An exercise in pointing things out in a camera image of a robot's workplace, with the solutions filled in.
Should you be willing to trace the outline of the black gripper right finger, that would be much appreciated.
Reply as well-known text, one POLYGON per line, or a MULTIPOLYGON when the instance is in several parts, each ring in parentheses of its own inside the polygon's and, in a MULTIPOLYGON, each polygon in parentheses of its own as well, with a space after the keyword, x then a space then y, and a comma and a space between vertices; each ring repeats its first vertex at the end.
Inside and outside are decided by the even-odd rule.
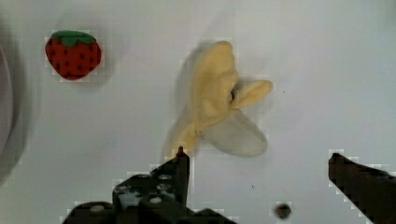
POLYGON ((356 163, 340 153, 328 161, 330 181, 373 224, 396 224, 396 182, 388 172, 356 163))

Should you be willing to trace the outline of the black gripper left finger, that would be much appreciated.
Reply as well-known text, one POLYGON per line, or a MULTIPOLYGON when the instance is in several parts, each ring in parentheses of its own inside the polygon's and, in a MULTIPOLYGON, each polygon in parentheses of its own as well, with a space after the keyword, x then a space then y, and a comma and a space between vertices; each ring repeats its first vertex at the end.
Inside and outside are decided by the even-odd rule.
POLYGON ((118 184, 110 203, 82 203, 62 224, 236 224, 209 208, 191 210, 189 179, 190 157, 179 147, 172 160, 118 184))

